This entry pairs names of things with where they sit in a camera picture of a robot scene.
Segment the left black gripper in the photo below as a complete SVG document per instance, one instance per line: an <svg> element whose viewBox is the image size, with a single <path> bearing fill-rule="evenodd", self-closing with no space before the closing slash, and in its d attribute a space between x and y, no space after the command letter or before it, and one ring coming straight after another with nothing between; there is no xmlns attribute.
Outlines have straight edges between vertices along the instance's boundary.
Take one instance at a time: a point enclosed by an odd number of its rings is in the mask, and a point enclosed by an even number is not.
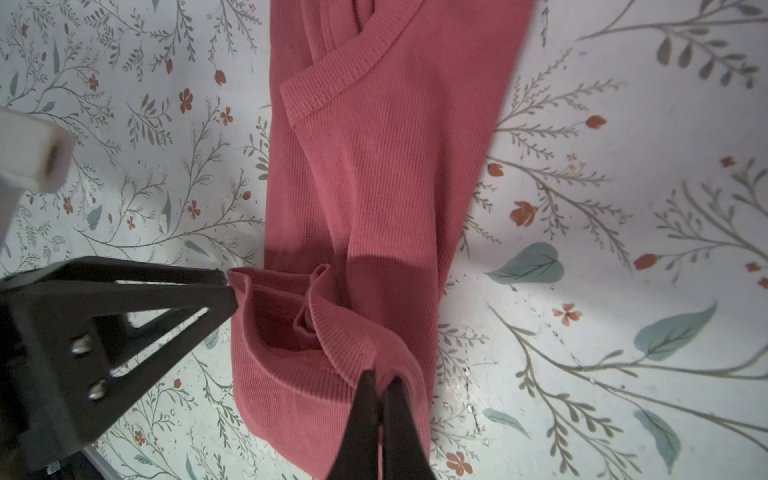
<svg viewBox="0 0 768 480"><path fill-rule="evenodd" d="M40 470L20 437L92 441L229 319L220 270L83 257L1 281L1 478L119 479L87 447Z"/></svg>

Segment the pink red tank top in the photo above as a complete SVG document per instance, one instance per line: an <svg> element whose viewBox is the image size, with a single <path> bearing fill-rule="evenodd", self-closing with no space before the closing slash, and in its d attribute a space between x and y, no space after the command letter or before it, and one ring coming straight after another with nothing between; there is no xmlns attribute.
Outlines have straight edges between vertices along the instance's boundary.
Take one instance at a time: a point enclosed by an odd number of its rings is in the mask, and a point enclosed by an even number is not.
<svg viewBox="0 0 768 480"><path fill-rule="evenodd" d="M438 307L530 1L274 1L264 260L228 277L247 428L313 478L362 373L430 448Z"/></svg>

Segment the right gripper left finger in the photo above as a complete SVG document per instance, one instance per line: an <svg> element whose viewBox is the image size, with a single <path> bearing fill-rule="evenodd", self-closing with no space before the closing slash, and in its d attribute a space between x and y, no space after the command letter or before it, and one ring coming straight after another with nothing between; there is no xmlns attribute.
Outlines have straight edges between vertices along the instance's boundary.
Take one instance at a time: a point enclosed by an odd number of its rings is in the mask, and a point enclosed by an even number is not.
<svg viewBox="0 0 768 480"><path fill-rule="evenodd" d="M376 374L363 371L336 459L327 480L379 478L380 400Z"/></svg>

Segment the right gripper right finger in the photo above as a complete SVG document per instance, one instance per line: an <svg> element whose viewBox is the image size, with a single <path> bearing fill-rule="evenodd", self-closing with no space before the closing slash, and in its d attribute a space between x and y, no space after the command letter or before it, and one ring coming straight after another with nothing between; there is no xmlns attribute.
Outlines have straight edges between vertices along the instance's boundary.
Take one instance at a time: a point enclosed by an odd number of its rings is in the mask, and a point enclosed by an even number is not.
<svg viewBox="0 0 768 480"><path fill-rule="evenodd" d="M400 378L395 378L384 392L381 425L383 478L434 480Z"/></svg>

